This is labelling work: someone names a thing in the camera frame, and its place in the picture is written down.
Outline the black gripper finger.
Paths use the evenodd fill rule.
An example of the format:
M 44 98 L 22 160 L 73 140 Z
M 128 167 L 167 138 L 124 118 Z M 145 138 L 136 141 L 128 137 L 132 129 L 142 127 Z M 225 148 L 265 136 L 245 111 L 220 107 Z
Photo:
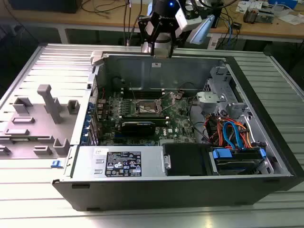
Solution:
M 138 25 L 141 34 L 142 52 L 154 55 L 155 42 L 160 34 L 160 21 L 158 14 L 139 17 Z
M 171 58 L 174 49 L 183 42 L 184 33 L 176 20 L 163 21 L 163 36 L 165 57 Z

